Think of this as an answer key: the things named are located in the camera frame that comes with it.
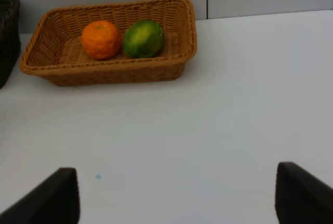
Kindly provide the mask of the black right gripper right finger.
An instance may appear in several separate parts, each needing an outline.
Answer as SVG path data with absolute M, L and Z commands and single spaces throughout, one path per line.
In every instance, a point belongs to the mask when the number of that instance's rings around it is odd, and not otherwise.
M 332 223 L 332 188 L 294 162 L 280 162 L 275 186 L 279 223 Z

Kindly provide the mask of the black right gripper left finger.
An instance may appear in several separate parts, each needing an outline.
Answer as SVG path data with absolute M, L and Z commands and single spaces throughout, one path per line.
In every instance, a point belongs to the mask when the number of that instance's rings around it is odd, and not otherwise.
M 80 194 L 75 168 L 59 168 L 1 213 L 1 223 L 78 223 Z

